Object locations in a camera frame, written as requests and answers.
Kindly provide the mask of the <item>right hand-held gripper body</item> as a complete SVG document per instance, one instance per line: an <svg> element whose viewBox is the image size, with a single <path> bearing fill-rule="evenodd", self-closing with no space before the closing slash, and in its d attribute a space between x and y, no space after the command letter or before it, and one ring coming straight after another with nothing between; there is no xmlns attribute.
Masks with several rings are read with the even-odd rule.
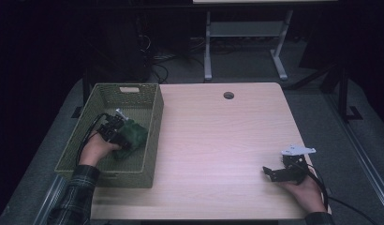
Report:
<svg viewBox="0 0 384 225"><path fill-rule="evenodd" d="M299 185L309 172L306 155L316 153L315 148L291 144L281 151L284 168L273 173L274 182L295 182Z"/></svg>

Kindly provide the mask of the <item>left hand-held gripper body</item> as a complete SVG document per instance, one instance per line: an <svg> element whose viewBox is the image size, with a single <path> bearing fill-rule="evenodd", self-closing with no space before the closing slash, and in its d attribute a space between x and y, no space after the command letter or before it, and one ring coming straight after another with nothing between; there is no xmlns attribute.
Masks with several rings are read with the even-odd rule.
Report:
<svg viewBox="0 0 384 225"><path fill-rule="evenodd" d="M104 141L114 144L127 144L126 136L121 133L127 117L116 109L115 115L105 113L105 123L101 124L97 132L101 135Z"/></svg>

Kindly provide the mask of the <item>green fleece pet garment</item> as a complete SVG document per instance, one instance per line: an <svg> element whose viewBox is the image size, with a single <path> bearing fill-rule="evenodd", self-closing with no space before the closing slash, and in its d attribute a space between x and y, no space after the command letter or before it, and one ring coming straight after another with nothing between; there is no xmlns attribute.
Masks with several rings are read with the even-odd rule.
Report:
<svg viewBox="0 0 384 225"><path fill-rule="evenodd" d="M126 136L126 140L131 143L131 148L128 150L120 149L113 153L116 160L124 160L131 156L140 147L144 146L148 137L148 130L136 123L134 120L126 120L121 133Z"/></svg>

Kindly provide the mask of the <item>green woven basket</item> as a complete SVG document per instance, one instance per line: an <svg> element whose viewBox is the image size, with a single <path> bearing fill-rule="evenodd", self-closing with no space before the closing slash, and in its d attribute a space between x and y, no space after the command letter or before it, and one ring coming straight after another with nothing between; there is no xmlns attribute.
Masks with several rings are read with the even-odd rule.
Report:
<svg viewBox="0 0 384 225"><path fill-rule="evenodd" d="M55 171L70 179L78 163L77 156L83 138L103 124L102 113L116 114L116 109L148 130L146 144L124 160L113 154L101 159L97 185L101 188L151 188L155 176L155 161L164 101L160 86L140 83L98 83L92 90L81 116L60 157Z"/></svg>

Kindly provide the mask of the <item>person's left hand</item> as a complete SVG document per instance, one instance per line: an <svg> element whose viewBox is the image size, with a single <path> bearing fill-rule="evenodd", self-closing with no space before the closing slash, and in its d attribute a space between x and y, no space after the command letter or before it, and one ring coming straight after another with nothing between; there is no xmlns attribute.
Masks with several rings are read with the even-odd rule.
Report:
<svg viewBox="0 0 384 225"><path fill-rule="evenodd" d="M82 148L78 164L95 167L107 154L120 149L120 145L106 142L99 133L94 132L89 136L87 144Z"/></svg>

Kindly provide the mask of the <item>person's right hand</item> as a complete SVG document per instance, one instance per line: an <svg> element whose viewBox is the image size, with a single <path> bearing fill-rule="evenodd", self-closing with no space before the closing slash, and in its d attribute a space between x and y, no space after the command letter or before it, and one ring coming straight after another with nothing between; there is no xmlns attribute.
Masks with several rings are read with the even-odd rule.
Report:
<svg viewBox="0 0 384 225"><path fill-rule="evenodd" d="M278 183L278 186L288 191L306 213L327 212L322 201L321 191L312 178L306 177L299 185L281 182Z"/></svg>

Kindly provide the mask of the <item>dark cabinet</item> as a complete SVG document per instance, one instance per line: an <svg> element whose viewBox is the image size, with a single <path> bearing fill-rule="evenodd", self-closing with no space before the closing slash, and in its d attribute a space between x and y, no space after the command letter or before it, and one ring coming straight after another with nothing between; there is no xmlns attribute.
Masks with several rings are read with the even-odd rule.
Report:
<svg viewBox="0 0 384 225"><path fill-rule="evenodd" d="M144 60L135 21L127 15L98 19L98 41L91 42L88 75L92 83L145 83L149 67Z"/></svg>

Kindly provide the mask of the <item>black tripod stand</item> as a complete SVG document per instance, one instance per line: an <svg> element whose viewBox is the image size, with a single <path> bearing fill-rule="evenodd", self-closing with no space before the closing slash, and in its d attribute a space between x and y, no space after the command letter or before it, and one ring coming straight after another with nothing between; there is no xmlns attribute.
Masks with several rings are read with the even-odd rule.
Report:
<svg viewBox="0 0 384 225"><path fill-rule="evenodd" d="M347 105L348 73L346 68L337 63L331 63L300 81L284 87L284 90L297 90L310 82L324 77L319 90L323 94L330 94L338 87L337 111L342 120L348 123L350 120L362 120L362 115L355 106Z"/></svg>

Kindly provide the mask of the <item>grey metal stand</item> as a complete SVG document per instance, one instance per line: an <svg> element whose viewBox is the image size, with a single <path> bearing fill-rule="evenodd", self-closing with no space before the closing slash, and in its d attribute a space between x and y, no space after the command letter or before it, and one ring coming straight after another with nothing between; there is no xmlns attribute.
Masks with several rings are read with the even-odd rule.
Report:
<svg viewBox="0 0 384 225"><path fill-rule="evenodd" d="M215 22L211 12L206 13L204 80L213 78L211 60L211 38L278 38L277 46L270 50L271 58L281 81L286 81L288 75L282 64L280 53L288 33L293 10L288 10L283 21L268 22Z"/></svg>

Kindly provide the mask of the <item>metal floor rail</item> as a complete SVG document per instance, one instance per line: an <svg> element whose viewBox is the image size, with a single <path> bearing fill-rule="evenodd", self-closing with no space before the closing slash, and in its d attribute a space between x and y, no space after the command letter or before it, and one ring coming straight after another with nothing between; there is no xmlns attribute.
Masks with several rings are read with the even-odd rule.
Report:
<svg viewBox="0 0 384 225"><path fill-rule="evenodd" d="M336 101L332 96L325 95L324 96L326 102L328 103L332 113L334 114L337 123L342 128L342 130L346 133L347 139L351 143L354 153L356 155L357 160L359 161L364 174L366 175L370 185L374 189L376 195L378 196L382 206L384 207L384 180L377 171L372 160L367 155L363 145L358 140L356 134L354 133L352 127L350 126L348 120L344 119L337 109Z"/></svg>
<svg viewBox="0 0 384 225"><path fill-rule="evenodd" d="M48 215L56 205L65 186L66 180L59 175L55 175L52 184L44 196L43 203L37 211L33 225L46 225Z"/></svg>

